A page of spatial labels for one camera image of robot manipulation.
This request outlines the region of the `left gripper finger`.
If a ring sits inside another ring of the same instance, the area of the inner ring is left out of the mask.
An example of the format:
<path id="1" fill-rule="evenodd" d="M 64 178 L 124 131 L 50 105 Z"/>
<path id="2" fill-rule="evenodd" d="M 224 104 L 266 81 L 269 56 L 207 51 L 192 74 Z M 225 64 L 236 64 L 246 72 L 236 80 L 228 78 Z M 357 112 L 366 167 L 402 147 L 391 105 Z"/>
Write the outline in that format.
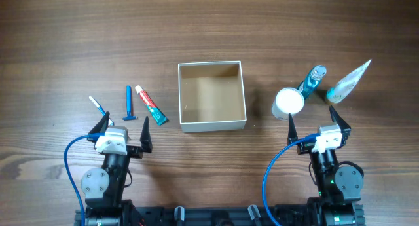
<path id="1" fill-rule="evenodd" d="M 89 134 L 104 133 L 109 126 L 110 112 L 106 111 L 100 121 L 89 131 Z"/>
<path id="2" fill-rule="evenodd" d="M 142 147 L 152 147 L 152 140 L 150 135 L 150 129 L 149 129 L 149 118 L 148 116 L 145 117 L 143 127 L 141 130 L 140 135 L 140 143 Z"/>

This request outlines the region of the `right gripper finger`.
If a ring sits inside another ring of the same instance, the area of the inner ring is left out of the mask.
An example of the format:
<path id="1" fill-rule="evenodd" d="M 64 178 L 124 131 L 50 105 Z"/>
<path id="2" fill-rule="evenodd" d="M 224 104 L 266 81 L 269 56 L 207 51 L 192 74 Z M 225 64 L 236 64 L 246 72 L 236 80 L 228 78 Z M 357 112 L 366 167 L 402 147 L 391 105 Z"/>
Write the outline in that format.
<path id="1" fill-rule="evenodd" d="M 288 114 L 288 122 L 289 122 L 289 130 L 287 135 L 287 144 L 290 145 L 294 142 L 296 142 L 299 138 L 297 135 L 297 130 L 295 128 L 295 123 L 293 121 L 292 114 Z"/>
<path id="2" fill-rule="evenodd" d="M 331 114 L 332 121 L 339 125 L 342 132 L 351 131 L 351 126 L 337 113 L 332 105 L 329 106 L 329 112 Z"/>

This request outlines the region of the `white floral squeeze tube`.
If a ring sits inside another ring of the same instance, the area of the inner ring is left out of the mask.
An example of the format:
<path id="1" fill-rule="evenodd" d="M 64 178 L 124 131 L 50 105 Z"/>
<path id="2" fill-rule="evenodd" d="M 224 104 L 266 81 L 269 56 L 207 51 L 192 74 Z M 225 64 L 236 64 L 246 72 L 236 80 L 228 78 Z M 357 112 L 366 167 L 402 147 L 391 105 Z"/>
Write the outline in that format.
<path id="1" fill-rule="evenodd" d="M 363 65 L 359 66 L 357 69 L 342 78 L 335 86 L 331 87 L 325 95 L 325 101 L 328 104 L 333 105 L 338 104 L 345 99 L 345 97 L 349 95 L 362 78 L 371 61 L 371 59 L 368 60 Z"/>

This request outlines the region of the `white round cotton swab jar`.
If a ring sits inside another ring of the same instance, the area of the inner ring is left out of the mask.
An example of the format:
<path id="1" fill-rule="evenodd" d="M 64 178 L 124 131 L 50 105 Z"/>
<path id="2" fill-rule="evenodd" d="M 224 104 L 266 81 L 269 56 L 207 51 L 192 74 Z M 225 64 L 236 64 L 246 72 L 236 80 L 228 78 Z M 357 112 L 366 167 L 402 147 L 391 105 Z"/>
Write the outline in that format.
<path id="1" fill-rule="evenodd" d="M 279 120 L 287 120 L 289 114 L 293 117 L 304 107 L 304 97 L 295 88 L 283 88 L 272 103 L 271 112 Z"/>

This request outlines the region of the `blue mouthwash bottle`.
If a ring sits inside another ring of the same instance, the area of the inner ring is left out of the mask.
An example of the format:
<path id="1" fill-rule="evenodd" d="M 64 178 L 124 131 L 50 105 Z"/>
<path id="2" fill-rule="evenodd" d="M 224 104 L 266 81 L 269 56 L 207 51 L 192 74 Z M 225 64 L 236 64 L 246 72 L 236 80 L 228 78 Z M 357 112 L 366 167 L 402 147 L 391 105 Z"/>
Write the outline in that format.
<path id="1" fill-rule="evenodd" d="M 315 91 L 326 73 L 327 68 L 323 65 L 317 65 L 310 70 L 306 78 L 297 87 L 304 99 L 307 99 Z"/>

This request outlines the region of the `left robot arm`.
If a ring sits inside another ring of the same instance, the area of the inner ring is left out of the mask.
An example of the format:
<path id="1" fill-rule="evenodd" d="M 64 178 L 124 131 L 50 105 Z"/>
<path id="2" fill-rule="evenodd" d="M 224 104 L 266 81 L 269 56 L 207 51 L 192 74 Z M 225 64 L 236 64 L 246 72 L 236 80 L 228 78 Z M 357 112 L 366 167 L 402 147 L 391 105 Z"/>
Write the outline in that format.
<path id="1" fill-rule="evenodd" d="M 140 135 L 140 144 L 129 143 L 128 129 L 109 124 L 110 113 L 106 112 L 89 134 L 88 141 L 94 150 L 104 156 L 99 168 L 88 170 L 81 180 L 81 190 L 85 195 L 86 209 L 77 211 L 75 225 L 145 225 L 145 219 L 136 210 L 131 200 L 122 198 L 123 191 L 130 185 L 129 163 L 141 159 L 144 153 L 153 149 L 146 117 Z"/>

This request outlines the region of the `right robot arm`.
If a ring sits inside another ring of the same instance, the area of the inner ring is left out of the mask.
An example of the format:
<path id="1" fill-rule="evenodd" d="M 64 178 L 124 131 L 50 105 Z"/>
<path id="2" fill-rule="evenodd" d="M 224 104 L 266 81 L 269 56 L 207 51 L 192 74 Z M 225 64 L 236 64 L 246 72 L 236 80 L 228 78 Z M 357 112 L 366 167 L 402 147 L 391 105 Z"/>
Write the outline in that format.
<path id="1" fill-rule="evenodd" d="M 320 126 L 319 136 L 297 145 L 299 155 L 310 155 L 309 173 L 319 196 L 306 204 L 276 207 L 277 218 L 285 225 L 348 225 L 366 224 L 361 200 L 363 169 L 350 162 L 337 160 L 336 149 L 346 145 L 351 126 L 329 107 L 331 124 Z"/>

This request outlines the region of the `red green toothpaste tube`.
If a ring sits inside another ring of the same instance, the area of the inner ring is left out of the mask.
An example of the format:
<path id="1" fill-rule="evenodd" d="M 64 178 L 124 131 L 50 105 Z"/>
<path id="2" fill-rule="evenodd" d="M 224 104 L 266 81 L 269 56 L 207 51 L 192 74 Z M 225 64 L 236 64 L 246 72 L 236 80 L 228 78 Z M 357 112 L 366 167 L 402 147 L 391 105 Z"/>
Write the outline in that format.
<path id="1" fill-rule="evenodd" d="M 168 121 L 167 117 L 161 112 L 154 101 L 152 101 L 148 93 L 141 86 L 135 86 L 135 90 L 141 98 L 142 102 L 146 105 L 157 125 L 161 126 Z"/>

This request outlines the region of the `blue white toothbrush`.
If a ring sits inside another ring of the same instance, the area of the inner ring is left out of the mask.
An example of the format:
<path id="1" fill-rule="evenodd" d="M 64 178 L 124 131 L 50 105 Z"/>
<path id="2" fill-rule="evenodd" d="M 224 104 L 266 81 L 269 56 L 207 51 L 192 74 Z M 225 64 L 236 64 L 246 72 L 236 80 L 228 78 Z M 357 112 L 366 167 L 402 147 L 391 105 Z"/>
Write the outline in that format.
<path id="1" fill-rule="evenodd" d="M 88 97 L 89 100 L 97 107 L 97 109 L 99 110 L 99 112 L 102 115 L 105 115 L 105 110 L 103 109 L 103 107 L 98 103 L 98 101 L 96 99 L 94 99 L 93 97 L 89 96 Z M 113 126 L 115 123 L 113 122 L 113 120 L 111 118 L 109 118 L 109 124 L 111 126 Z"/>

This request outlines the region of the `blue disposable razor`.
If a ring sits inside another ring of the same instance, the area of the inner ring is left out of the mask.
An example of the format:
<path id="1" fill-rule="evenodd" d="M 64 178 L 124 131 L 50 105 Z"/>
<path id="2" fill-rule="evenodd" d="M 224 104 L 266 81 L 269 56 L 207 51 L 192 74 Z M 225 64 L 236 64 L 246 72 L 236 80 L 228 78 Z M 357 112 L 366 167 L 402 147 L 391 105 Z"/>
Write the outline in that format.
<path id="1" fill-rule="evenodd" d="M 124 121 L 131 121 L 137 119 L 137 116 L 133 115 L 132 106 L 132 88 L 130 85 L 126 86 L 126 116 L 122 118 Z"/>

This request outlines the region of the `white square cardboard box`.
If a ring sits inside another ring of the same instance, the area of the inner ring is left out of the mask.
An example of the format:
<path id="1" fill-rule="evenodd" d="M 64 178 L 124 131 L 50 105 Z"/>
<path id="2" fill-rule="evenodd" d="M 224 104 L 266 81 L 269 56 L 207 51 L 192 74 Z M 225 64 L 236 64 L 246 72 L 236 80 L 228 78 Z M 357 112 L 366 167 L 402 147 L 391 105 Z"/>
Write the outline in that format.
<path id="1" fill-rule="evenodd" d="M 240 61 L 178 65 L 179 123 L 184 133 L 241 130 L 247 122 Z"/>

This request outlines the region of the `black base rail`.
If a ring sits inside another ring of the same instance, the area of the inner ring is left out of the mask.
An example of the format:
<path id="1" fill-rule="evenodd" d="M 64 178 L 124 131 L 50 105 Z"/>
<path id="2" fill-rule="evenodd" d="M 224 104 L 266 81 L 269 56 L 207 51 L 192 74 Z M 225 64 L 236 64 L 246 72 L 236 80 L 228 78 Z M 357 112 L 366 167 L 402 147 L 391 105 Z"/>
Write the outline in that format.
<path id="1" fill-rule="evenodd" d="M 365 225 L 362 205 L 338 206 L 334 210 L 304 204 L 269 208 L 280 225 Z M 274 225 L 263 207 L 163 208 L 137 207 L 127 217 L 118 213 L 85 212 L 85 225 Z"/>

